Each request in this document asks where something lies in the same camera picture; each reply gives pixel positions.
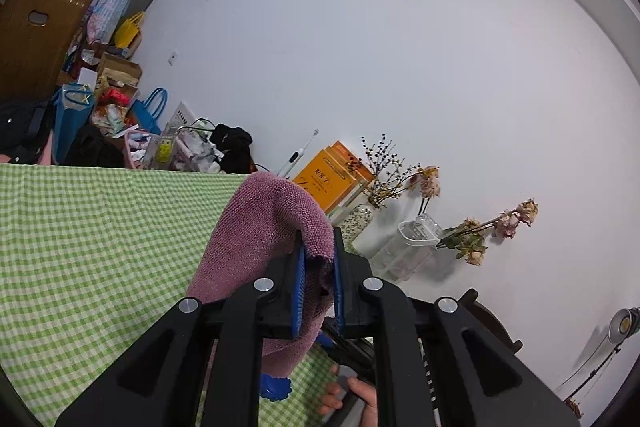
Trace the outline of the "person right hand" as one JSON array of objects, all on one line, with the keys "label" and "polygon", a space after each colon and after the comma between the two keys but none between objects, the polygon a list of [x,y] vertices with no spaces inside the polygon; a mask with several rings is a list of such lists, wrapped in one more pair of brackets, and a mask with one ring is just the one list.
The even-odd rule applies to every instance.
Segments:
[{"label": "person right hand", "polygon": [[376,427],[378,425],[378,395],[376,388],[362,381],[345,366],[333,365],[334,380],[324,386],[320,398],[319,414],[330,417],[345,405],[345,397],[351,392],[356,395],[355,405],[348,412],[344,426]]}]

